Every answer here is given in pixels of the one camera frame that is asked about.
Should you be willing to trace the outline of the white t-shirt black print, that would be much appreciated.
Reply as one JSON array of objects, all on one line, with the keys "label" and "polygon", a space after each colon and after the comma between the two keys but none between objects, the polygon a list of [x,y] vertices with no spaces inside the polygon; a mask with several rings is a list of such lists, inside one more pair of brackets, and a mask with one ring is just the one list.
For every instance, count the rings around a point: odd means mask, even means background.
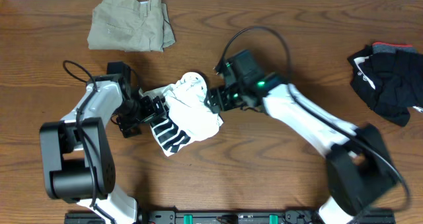
[{"label": "white t-shirt black print", "polygon": [[195,141],[213,137],[223,125],[220,115],[204,104],[207,90],[200,74],[187,72],[173,84],[139,92],[143,96],[162,98],[168,109],[164,116],[150,123],[153,137],[166,156],[178,153]]}]

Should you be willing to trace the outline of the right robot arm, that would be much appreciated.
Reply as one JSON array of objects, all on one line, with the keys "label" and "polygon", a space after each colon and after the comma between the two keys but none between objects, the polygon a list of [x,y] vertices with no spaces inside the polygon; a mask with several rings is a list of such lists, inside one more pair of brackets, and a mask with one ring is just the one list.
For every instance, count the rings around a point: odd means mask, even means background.
[{"label": "right robot arm", "polygon": [[287,78],[265,73],[248,50],[215,67],[224,84],[208,98],[213,112],[247,108],[265,112],[308,141],[325,158],[330,197],[316,213],[320,223],[394,223],[374,201],[400,180],[381,134],[359,128],[304,97]]}]

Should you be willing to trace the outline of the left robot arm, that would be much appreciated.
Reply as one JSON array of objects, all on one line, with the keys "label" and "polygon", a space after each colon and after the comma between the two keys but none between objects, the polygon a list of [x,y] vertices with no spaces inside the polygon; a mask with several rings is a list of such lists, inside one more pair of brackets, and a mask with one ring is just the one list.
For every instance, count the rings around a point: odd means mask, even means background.
[{"label": "left robot arm", "polygon": [[54,200],[87,211],[70,212],[65,223],[142,223],[136,199],[116,184],[116,169],[106,136],[113,122],[125,138],[141,134],[140,124],[165,115],[163,99],[141,95],[131,84],[133,69],[110,62],[105,75],[85,80],[76,107],[57,122],[40,127],[44,184]]}]

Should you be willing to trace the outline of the folded khaki shorts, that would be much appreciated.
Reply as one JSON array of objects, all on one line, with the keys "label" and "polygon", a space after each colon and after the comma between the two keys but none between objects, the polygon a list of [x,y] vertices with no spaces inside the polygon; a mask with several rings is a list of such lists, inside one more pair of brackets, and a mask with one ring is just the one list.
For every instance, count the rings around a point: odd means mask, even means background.
[{"label": "folded khaki shorts", "polygon": [[91,50],[163,52],[176,39],[162,0],[102,0],[93,9]]}]

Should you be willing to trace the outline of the black garment red trim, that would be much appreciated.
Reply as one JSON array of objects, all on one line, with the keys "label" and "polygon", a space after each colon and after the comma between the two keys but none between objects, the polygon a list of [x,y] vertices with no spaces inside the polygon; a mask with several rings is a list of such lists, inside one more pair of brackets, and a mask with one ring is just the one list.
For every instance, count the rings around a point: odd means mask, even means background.
[{"label": "black garment red trim", "polygon": [[367,107],[404,127],[409,108],[422,111],[422,54],[410,44],[374,42],[348,57],[350,82]]}]

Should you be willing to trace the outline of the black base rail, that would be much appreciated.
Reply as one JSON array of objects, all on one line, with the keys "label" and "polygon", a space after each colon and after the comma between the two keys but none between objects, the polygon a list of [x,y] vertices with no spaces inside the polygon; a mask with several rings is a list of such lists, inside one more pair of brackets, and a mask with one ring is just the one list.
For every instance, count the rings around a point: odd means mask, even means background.
[{"label": "black base rail", "polygon": [[[287,210],[283,212],[252,212],[252,213],[225,213],[225,212],[175,212],[152,211],[141,214],[136,223],[152,224],[311,224],[323,223],[316,211]],[[65,224],[97,224],[106,223],[100,216],[89,212],[66,213]],[[388,209],[375,209],[367,215],[348,223],[353,224],[395,224],[395,216]]]}]

